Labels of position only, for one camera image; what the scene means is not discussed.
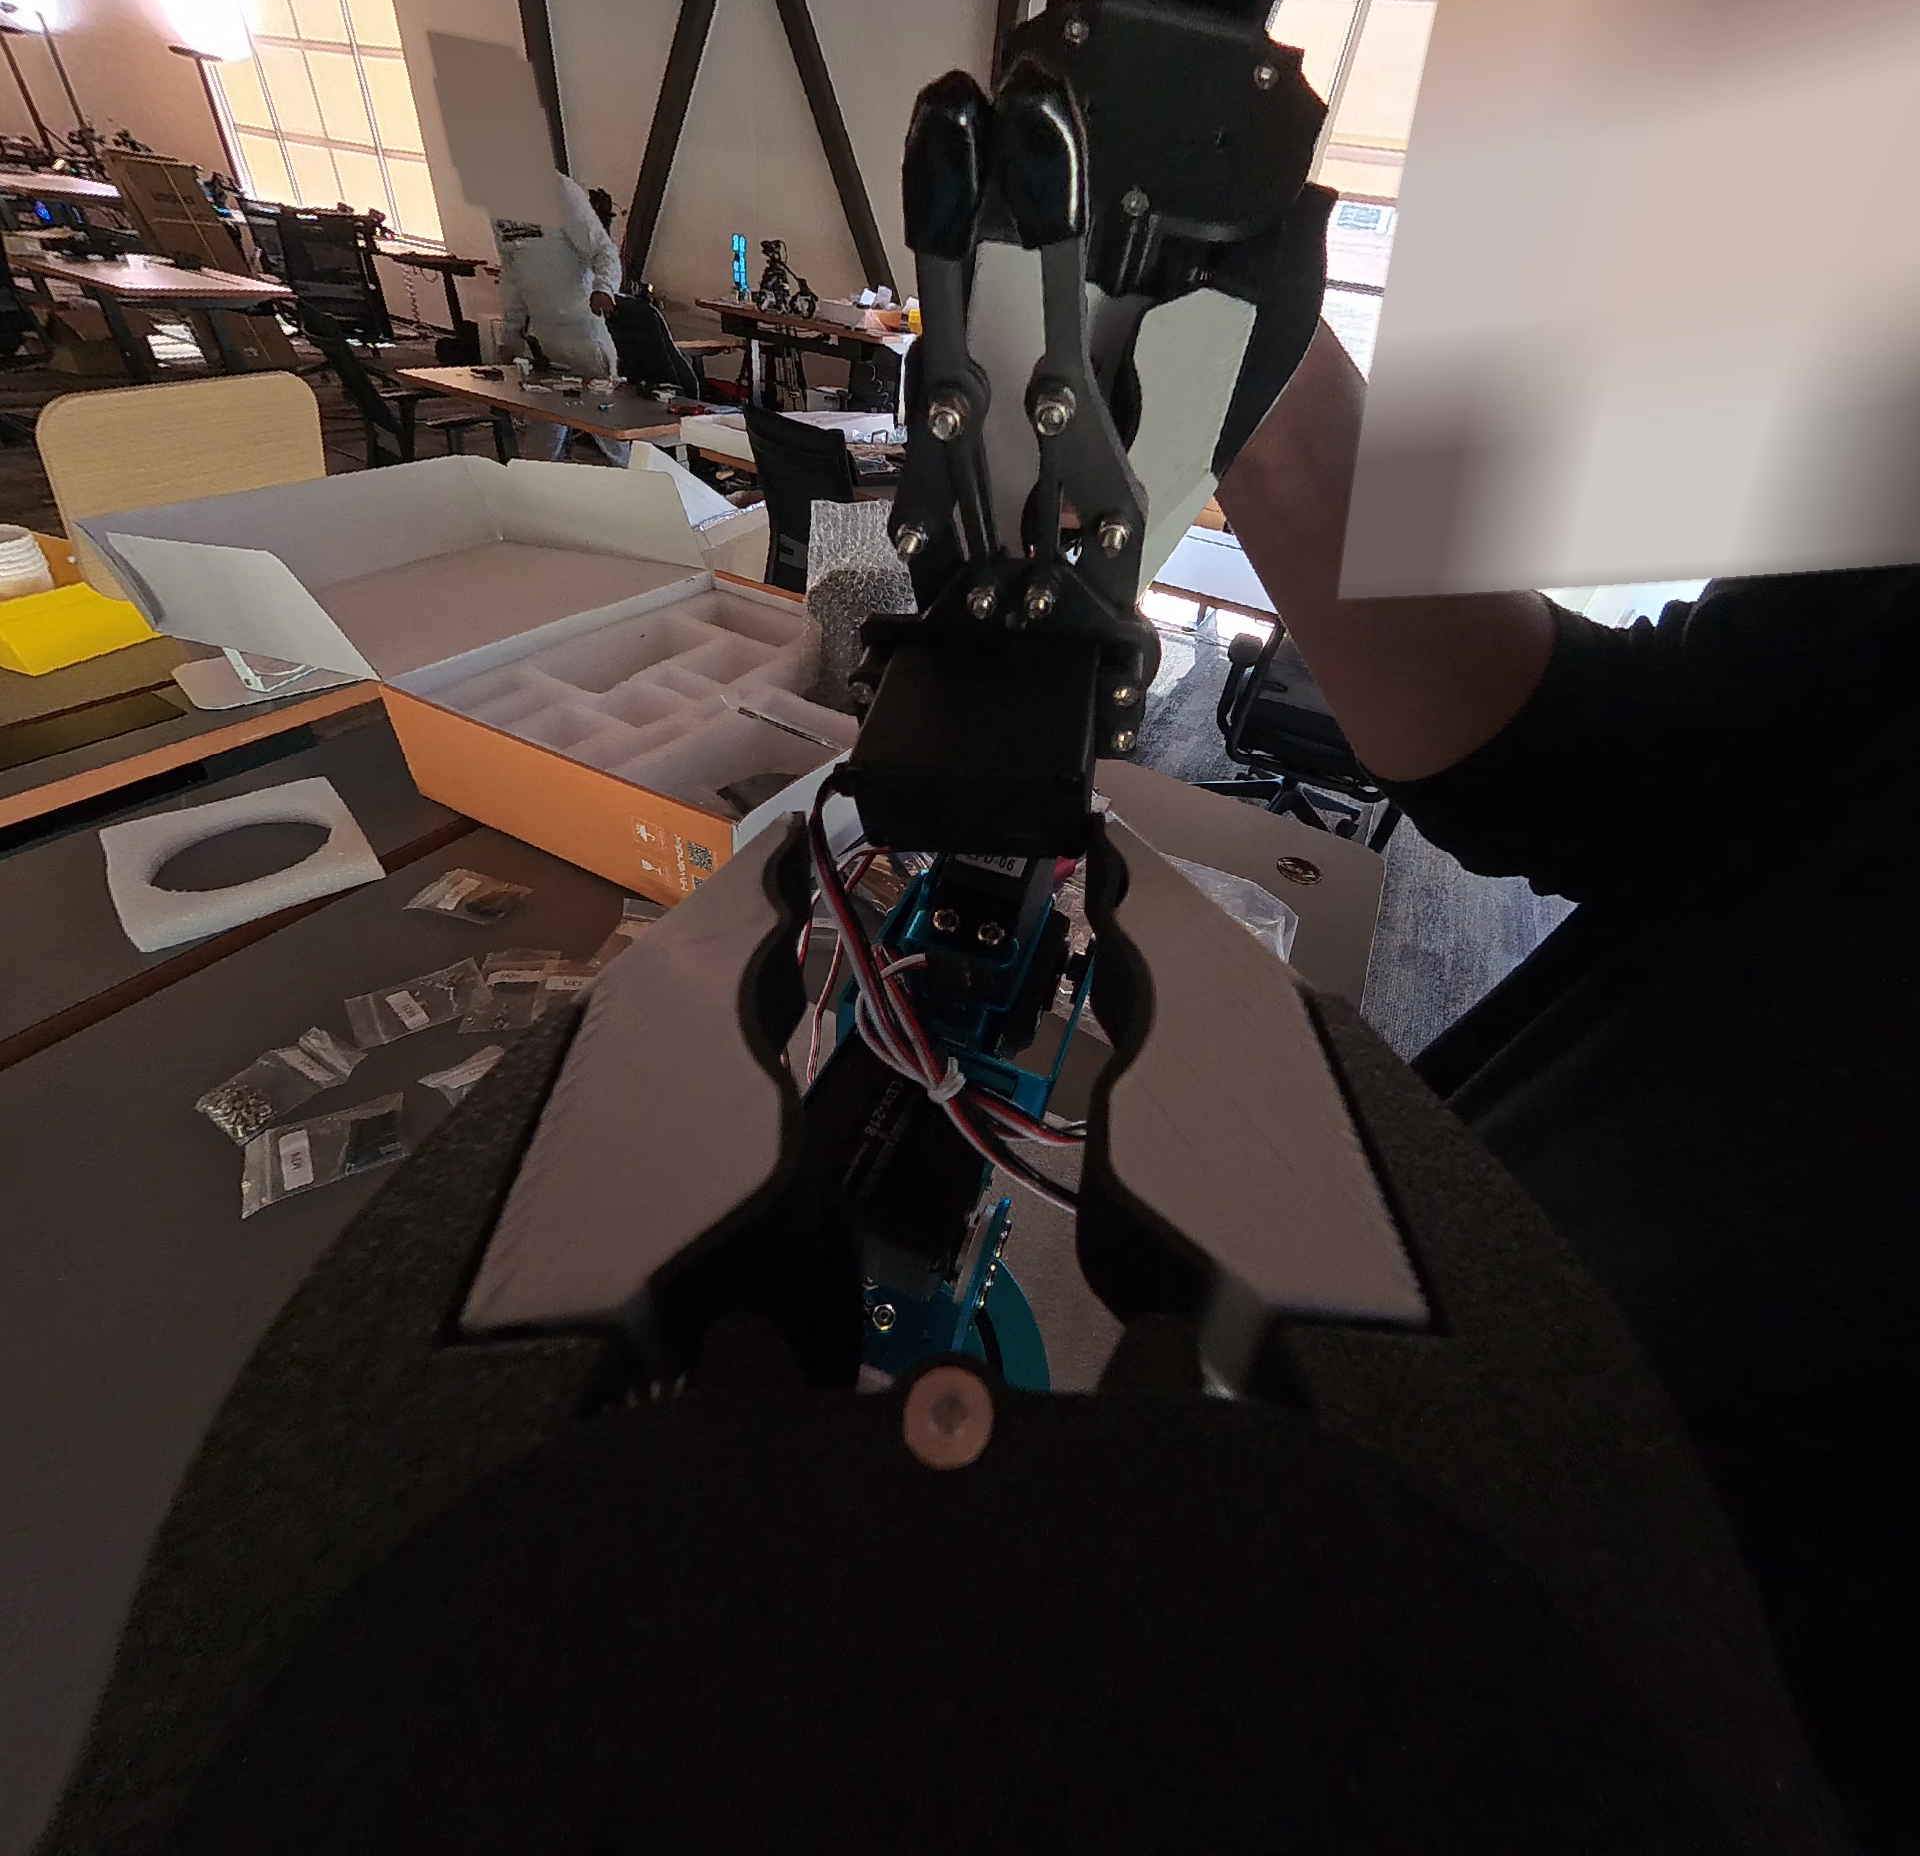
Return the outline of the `yellow plastic tray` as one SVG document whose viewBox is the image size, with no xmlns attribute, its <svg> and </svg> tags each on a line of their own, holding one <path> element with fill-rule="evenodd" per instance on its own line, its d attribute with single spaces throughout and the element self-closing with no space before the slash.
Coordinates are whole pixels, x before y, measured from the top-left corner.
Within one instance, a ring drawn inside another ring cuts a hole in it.
<svg viewBox="0 0 1920 1856">
<path fill-rule="evenodd" d="M 0 601 L 0 666 L 14 675 L 50 675 L 156 638 L 131 601 L 84 582 Z"/>
</svg>

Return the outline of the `orange white cardboard box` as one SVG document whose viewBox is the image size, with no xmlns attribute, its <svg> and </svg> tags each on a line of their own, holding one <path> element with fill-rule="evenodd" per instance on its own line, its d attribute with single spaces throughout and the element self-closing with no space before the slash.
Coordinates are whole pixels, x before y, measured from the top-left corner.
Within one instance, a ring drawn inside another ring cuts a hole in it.
<svg viewBox="0 0 1920 1856">
<path fill-rule="evenodd" d="M 451 456 L 82 533 L 159 632 L 375 684 L 422 794 L 665 905 L 854 739 L 802 599 L 714 573 L 661 474 Z"/>
</svg>

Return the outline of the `blue toy robot arm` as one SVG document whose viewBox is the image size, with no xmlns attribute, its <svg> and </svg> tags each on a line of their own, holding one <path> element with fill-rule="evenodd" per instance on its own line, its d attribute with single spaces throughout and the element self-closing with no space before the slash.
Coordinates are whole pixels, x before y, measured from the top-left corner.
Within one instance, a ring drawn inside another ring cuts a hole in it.
<svg viewBox="0 0 1920 1856">
<path fill-rule="evenodd" d="M 1138 610 L 1146 499 L 1095 382 L 1086 330 L 1092 184 L 1064 79 L 1017 64 L 994 96 L 949 73 L 917 99 L 901 164 L 923 333 L 890 527 L 918 613 L 871 620 L 852 694 L 849 795 L 861 848 L 812 818 L 837 929 L 835 1048 L 803 1097 L 819 1188 L 859 1246 L 861 1362 L 884 1377 L 962 1354 L 1023 1391 L 1044 1349 L 1003 1269 L 1001 1176 L 1062 1209 L 1034 1150 L 1073 1150 L 1044 1106 L 1055 1070 L 1020 1057 L 1092 960 L 1054 909 L 1085 853 L 1093 764 L 1130 747 L 1157 638 Z M 1043 262 L 1044 357 L 1025 393 L 1040 475 L 1008 555 L 981 428 L 992 404 L 968 349 L 979 243 Z"/>
</svg>

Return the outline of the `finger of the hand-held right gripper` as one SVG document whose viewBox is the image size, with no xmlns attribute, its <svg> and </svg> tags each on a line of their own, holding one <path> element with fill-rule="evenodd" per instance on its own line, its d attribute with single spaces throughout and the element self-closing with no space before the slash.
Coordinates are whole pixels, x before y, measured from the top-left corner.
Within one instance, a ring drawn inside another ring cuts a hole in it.
<svg viewBox="0 0 1920 1856">
<path fill-rule="evenodd" d="M 1023 550 L 1020 518 L 1040 475 L 1025 393 L 1044 357 L 1043 262 L 1018 243 L 979 243 L 968 307 L 968 349 L 986 371 L 992 404 L 981 438 L 992 516 L 1003 550 Z"/>
<path fill-rule="evenodd" d="M 1115 400 L 1122 363 L 1134 364 L 1139 384 L 1139 422 L 1126 447 L 1146 498 L 1138 594 L 1212 498 L 1212 453 L 1254 319 L 1254 306 L 1226 294 L 1157 306 L 1102 297 L 1102 384 Z"/>
</svg>

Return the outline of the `person's right forearm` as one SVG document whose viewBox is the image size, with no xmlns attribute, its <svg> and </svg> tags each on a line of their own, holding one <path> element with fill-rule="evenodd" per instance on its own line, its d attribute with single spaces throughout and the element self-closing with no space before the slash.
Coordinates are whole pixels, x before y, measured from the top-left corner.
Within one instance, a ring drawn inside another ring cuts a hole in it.
<svg viewBox="0 0 1920 1856">
<path fill-rule="evenodd" d="M 1338 596 L 1366 381 L 1318 325 L 1218 486 L 1224 518 L 1361 764 L 1425 781 L 1519 715 L 1555 646 L 1532 593 Z"/>
</svg>

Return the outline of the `pile of small screw bags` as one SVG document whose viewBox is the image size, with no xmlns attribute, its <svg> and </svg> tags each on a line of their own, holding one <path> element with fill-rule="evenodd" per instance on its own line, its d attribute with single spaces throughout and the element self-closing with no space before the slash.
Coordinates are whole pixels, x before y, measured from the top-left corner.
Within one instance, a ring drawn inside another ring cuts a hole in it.
<svg viewBox="0 0 1920 1856">
<path fill-rule="evenodd" d="M 375 1049 L 439 1029 L 477 1036 L 474 1049 L 419 1076 L 436 1100 L 454 1107 L 498 1065 L 519 1029 L 582 1002 L 602 968 L 661 916 L 661 905 L 628 897 L 612 932 L 587 956 L 495 948 L 358 995 L 345 1006 L 346 1034 L 306 1027 L 207 1090 L 197 1112 L 243 1150 L 243 1216 L 401 1159 L 398 1090 L 310 1113 L 315 1099 L 346 1087 Z"/>
</svg>

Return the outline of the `beige wooden chair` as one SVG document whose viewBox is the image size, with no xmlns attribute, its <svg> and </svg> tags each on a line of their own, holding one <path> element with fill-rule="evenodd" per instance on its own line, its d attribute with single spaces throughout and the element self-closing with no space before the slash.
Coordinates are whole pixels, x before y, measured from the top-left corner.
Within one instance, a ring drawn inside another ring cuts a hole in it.
<svg viewBox="0 0 1920 1856">
<path fill-rule="evenodd" d="M 185 499 L 311 483 L 326 474 L 315 393 L 293 373 L 97 389 L 52 400 L 40 453 L 82 578 L 122 599 L 76 525 Z"/>
</svg>

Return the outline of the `white foam frame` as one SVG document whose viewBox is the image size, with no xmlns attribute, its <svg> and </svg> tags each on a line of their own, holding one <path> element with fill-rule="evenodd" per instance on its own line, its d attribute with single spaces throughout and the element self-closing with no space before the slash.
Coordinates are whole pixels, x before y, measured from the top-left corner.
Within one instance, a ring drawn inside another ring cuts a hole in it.
<svg viewBox="0 0 1920 1856">
<path fill-rule="evenodd" d="M 197 843 L 270 822 L 323 828 L 317 848 L 274 875 L 212 890 L 163 890 L 160 869 Z M 304 901 L 379 881 L 387 870 L 348 805 L 324 779 L 293 781 L 99 832 L 109 896 L 133 945 L 171 951 Z"/>
</svg>

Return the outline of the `bubble wrap roll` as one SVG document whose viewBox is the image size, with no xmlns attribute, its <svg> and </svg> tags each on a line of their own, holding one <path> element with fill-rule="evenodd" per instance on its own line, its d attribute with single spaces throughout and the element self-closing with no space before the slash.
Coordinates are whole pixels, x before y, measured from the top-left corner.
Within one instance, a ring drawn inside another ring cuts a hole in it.
<svg viewBox="0 0 1920 1856">
<path fill-rule="evenodd" d="M 880 499 L 816 499 L 806 543 L 806 613 L 819 631 L 819 690 L 849 697 L 861 659 L 861 626 L 918 613 L 914 584 L 888 534 Z"/>
</svg>

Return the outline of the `brown background table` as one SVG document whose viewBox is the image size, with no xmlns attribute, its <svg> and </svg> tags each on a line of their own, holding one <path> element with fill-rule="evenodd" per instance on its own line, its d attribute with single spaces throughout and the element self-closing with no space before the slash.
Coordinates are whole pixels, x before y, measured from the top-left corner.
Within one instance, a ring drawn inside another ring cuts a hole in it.
<svg viewBox="0 0 1920 1856">
<path fill-rule="evenodd" d="M 515 370 L 432 368 L 398 370 L 392 381 L 422 393 L 477 403 L 519 420 L 550 422 L 620 442 L 677 442 L 681 414 L 668 403 L 637 396 L 618 381 L 569 381 Z"/>
</svg>

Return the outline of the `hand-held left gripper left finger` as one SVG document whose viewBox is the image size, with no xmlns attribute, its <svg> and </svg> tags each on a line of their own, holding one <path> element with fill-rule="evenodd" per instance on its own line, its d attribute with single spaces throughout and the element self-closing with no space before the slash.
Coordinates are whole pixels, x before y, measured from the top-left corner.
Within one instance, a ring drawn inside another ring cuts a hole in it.
<svg viewBox="0 0 1920 1856">
<path fill-rule="evenodd" d="M 778 818 L 589 993 L 465 1298 L 469 1335 L 668 1341 L 693 1264 L 789 1168 L 811 848 Z"/>
</svg>

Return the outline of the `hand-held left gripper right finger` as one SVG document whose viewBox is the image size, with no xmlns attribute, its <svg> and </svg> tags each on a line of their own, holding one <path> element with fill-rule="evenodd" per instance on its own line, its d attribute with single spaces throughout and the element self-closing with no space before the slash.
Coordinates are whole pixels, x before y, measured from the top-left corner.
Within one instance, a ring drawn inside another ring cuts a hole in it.
<svg viewBox="0 0 1920 1856">
<path fill-rule="evenodd" d="M 1095 1196 L 1204 1277 L 1215 1333 L 1275 1318 L 1423 1330 L 1428 1300 L 1301 983 L 1120 818 L 1086 857 Z"/>
</svg>

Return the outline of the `grey desk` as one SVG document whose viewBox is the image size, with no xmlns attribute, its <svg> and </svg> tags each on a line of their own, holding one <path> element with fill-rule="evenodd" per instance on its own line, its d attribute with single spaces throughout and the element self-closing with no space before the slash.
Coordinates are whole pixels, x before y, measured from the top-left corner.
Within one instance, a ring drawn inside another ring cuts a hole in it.
<svg viewBox="0 0 1920 1856">
<path fill-rule="evenodd" d="M 230 1383 L 315 1255 L 390 1176 L 243 1219 L 209 1087 L 343 1003 L 485 956 L 587 956 L 623 888 L 424 800 L 382 719 L 147 811 L 328 779 L 388 867 L 271 931 L 133 951 L 97 824 L 5 857 L 5 1852 L 76 1760 L 143 1556 Z"/>
</svg>

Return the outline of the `person's black shirt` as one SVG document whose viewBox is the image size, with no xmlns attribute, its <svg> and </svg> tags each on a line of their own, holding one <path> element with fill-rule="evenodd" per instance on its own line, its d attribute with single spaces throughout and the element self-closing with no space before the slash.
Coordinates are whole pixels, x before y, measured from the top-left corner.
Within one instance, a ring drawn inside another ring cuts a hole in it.
<svg viewBox="0 0 1920 1856">
<path fill-rule="evenodd" d="M 1915 1852 L 1915 571 L 1551 608 L 1519 715 L 1379 781 L 1573 907 L 1414 1068 L 1632 1327 L 1859 1844 Z"/>
</svg>

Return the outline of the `black office chair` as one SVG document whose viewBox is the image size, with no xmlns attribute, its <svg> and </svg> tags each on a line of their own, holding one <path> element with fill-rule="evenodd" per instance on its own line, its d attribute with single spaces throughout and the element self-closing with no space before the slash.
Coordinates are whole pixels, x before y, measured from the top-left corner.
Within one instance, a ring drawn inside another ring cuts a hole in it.
<svg viewBox="0 0 1920 1856">
<path fill-rule="evenodd" d="M 747 406 L 743 420 L 755 458 L 768 525 L 764 582 L 803 594 L 812 505 L 854 502 L 854 469 L 840 428 L 802 424 L 780 411 Z"/>
<path fill-rule="evenodd" d="M 1215 720 L 1242 776 L 1212 782 L 1212 791 L 1253 797 L 1267 814 L 1341 837 L 1357 837 L 1371 816 L 1367 846 L 1383 853 L 1403 814 L 1357 762 L 1296 641 L 1282 628 L 1267 638 L 1236 635 L 1226 656 Z"/>
</svg>

